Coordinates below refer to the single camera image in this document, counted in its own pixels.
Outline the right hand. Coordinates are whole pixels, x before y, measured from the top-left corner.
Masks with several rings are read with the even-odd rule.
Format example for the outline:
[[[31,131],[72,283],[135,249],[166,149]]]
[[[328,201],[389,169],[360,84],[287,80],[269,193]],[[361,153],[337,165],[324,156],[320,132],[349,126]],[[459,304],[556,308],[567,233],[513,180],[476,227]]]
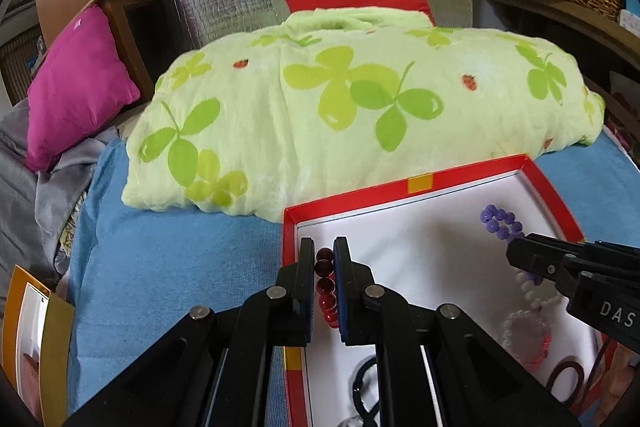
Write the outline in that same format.
[[[600,400],[597,411],[601,416],[608,416],[623,396],[634,378],[634,369],[630,365],[634,352],[620,343],[614,352],[610,369],[603,377]]]

